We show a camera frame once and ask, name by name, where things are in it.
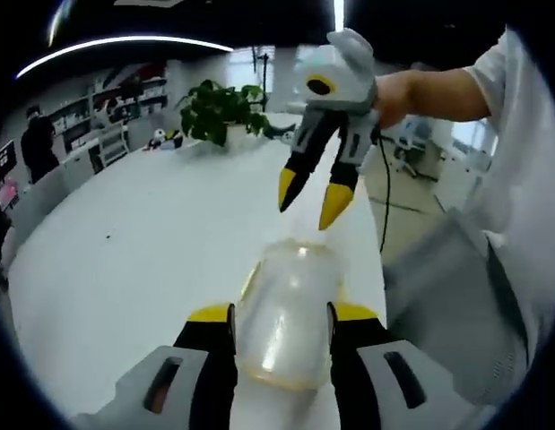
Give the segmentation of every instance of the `computer monitor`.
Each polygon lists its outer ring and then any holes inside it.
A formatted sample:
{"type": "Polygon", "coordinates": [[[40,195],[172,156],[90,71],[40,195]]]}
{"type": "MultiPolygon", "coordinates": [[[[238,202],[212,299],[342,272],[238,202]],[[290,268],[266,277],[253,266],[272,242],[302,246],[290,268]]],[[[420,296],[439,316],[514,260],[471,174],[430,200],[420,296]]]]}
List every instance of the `computer monitor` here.
{"type": "Polygon", "coordinates": [[[16,166],[16,151],[14,141],[9,141],[0,148],[0,184],[10,171],[16,166]]]}

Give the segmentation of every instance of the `hand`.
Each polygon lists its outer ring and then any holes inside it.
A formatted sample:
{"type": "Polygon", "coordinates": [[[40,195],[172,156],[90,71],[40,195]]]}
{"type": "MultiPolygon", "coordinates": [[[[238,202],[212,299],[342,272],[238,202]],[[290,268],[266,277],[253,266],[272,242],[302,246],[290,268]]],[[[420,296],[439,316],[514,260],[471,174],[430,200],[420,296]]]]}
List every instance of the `hand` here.
{"type": "Polygon", "coordinates": [[[410,113],[410,80],[407,72],[377,78],[377,99],[373,108],[380,114],[381,129],[400,123],[410,113]]]}

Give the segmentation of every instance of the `white table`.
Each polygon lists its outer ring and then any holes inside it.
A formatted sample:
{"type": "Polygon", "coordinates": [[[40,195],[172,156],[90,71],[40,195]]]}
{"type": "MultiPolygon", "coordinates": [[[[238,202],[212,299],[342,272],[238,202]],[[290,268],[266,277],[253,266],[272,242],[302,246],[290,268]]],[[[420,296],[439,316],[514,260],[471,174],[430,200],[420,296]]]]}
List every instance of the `white table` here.
{"type": "MultiPolygon", "coordinates": [[[[292,118],[299,120],[272,122],[292,118]]],[[[277,239],[327,242],[343,258],[347,299],[386,320],[363,184],[326,236],[316,232],[336,152],[331,143],[284,214],[277,185],[290,150],[273,141],[194,159],[182,150],[132,153],[40,224],[13,263],[10,294],[22,352],[65,415],[92,413],[110,401],[116,380],[159,345],[172,344],[192,310],[236,302],[264,246],[277,239]]],[[[338,428],[331,396],[325,387],[315,408],[333,414],[319,419],[338,428]]]]}

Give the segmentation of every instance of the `green leaves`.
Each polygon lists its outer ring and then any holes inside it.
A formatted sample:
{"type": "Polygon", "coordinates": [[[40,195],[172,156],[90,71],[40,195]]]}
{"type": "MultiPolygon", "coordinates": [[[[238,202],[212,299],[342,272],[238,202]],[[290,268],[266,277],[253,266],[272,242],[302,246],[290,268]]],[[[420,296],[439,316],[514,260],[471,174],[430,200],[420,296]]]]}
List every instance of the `green leaves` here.
{"type": "Polygon", "coordinates": [[[245,125],[248,133],[259,135],[268,125],[265,115],[251,112],[251,104],[259,103],[265,94],[256,85],[223,88],[205,80],[187,93],[190,102],[180,110],[181,129],[186,136],[225,146],[228,125],[245,125]]]}

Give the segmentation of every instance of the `clear plastic cup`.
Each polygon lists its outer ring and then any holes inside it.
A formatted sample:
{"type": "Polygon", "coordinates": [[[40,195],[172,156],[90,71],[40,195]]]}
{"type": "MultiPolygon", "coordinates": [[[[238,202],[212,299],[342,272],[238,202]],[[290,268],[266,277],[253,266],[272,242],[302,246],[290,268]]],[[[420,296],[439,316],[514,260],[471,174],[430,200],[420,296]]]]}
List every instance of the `clear plastic cup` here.
{"type": "Polygon", "coordinates": [[[341,261],[324,245],[289,239],[267,247],[236,309],[239,371],[294,391],[325,383],[326,304],[342,287],[341,261]]]}

